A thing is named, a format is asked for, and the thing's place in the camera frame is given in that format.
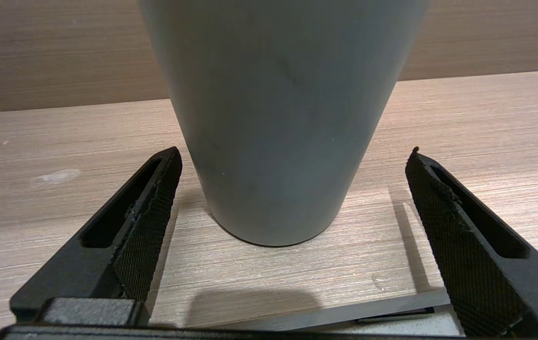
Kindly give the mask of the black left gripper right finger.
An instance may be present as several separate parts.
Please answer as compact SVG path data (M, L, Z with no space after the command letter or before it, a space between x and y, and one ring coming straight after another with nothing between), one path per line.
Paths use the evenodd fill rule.
M466 336L538 338L538 250L418 148L405 174Z

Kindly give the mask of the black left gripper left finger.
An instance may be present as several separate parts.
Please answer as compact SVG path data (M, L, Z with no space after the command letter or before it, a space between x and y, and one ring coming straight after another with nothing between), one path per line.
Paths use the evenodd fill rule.
M155 153L10 299L38 310L52 298L144 301L169 224L182 160Z

